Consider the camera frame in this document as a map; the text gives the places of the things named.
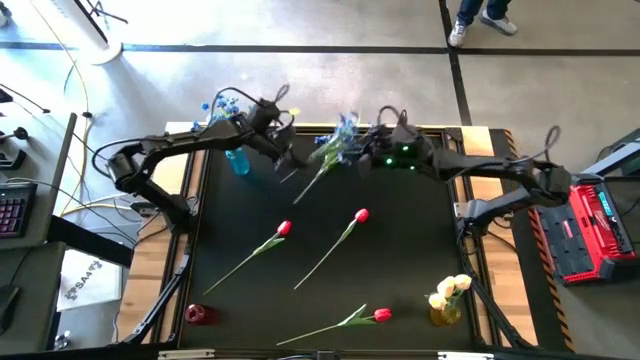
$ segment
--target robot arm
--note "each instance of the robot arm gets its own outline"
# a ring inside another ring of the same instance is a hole
[[[413,170],[436,181],[450,181],[460,175],[509,179],[521,185],[514,192],[491,200],[471,200],[459,218],[465,231],[486,235],[496,217],[533,205],[560,206],[568,201],[571,174],[562,166],[534,158],[510,159],[467,156],[435,148],[419,130],[399,121],[394,129],[372,127],[355,154],[360,173],[373,168]]]
[[[291,123],[279,128],[270,127],[272,122],[280,122],[281,113],[275,102],[261,99],[250,114],[239,113],[202,130],[146,137],[122,147],[109,158],[108,175],[116,189],[141,195],[161,209],[173,233],[187,232],[194,219],[187,200],[181,195],[168,194],[151,180],[158,163],[178,154],[206,149],[233,150],[247,145],[269,157],[276,168],[283,163],[294,168],[303,167],[305,163],[291,150],[295,127]],[[136,155],[144,156],[140,163],[134,159]]]

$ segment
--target metal bracket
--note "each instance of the metal bracket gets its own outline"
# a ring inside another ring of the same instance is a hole
[[[158,360],[214,359],[215,355],[215,349],[169,350],[160,351],[160,353],[158,353]]]

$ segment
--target white stand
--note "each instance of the white stand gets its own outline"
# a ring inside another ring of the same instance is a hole
[[[63,40],[68,39],[78,47],[80,57],[87,63],[105,64],[122,52],[122,43],[114,39],[105,41],[76,1],[37,0],[33,3]]]

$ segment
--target person's leg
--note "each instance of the person's leg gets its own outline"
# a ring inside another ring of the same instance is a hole
[[[489,25],[504,35],[513,35],[518,27],[506,16],[507,8],[511,0],[490,0],[487,8],[482,12],[483,24]]]
[[[511,0],[489,0],[487,4],[487,15],[493,20],[504,19],[510,2]]]
[[[458,10],[457,22],[464,26],[471,25],[476,15],[480,12],[481,6],[482,0],[462,0],[460,10]]]
[[[461,47],[464,43],[464,37],[467,35],[467,26],[473,23],[473,19],[480,12],[482,0],[462,0],[456,24],[449,34],[449,44],[455,47]]]

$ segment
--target red flower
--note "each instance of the red flower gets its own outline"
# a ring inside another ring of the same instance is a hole
[[[391,319],[391,309],[378,309],[373,313],[373,318],[377,322],[385,322]]]
[[[291,221],[285,220],[278,226],[278,234],[280,235],[287,235],[289,230],[291,230]]]
[[[369,218],[369,211],[367,209],[360,209],[356,213],[356,220],[358,220],[359,223],[363,223],[367,221],[368,218]]]

